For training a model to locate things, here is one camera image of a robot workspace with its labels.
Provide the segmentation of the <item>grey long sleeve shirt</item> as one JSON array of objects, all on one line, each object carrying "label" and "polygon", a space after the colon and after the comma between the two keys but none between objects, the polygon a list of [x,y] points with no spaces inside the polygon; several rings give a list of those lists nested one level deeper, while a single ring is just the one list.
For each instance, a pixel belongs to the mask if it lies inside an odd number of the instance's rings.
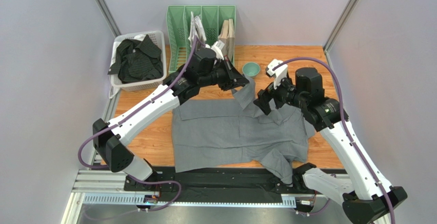
[{"label": "grey long sleeve shirt", "polygon": [[255,82],[231,99],[189,100],[172,112],[175,169],[185,172],[258,161],[282,183],[292,183],[294,161],[305,162],[313,125],[285,105],[264,114],[254,104]]}]

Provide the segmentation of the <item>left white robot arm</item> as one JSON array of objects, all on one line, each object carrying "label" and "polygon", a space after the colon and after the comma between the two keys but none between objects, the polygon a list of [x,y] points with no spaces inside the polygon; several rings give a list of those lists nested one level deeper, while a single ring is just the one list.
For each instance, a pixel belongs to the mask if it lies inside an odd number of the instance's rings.
[{"label": "left white robot arm", "polygon": [[228,91],[247,84],[249,80],[230,60],[219,59],[214,50],[202,48],[191,53],[185,64],[133,108],[110,121],[95,121],[93,146],[111,172],[124,172],[137,180],[146,180],[153,173],[152,167],[127,147],[140,132],[163,114],[197,96],[203,87],[218,86]]}]

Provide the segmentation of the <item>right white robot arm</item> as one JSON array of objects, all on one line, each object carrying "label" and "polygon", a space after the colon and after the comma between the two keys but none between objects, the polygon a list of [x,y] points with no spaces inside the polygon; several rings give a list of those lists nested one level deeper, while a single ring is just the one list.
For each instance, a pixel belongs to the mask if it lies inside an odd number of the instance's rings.
[{"label": "right white robot arm", "polygon": [[325,96],[317,69],[300,68],[295,80],[288,76],[285,66],[268,67],[266,74],[273,82],[258,92],[255,105],[266,114],[271,112],[271,101],[277,108],[300,108],[304,119],[330,144],[349,176],[349,181],[343,181],[307,163],[298,167],[293,185],[324,194],[342,207],[352,223],[390,223],[391,210],[407,198],[407,193],[393,186],[370,160],[339,101]]}]

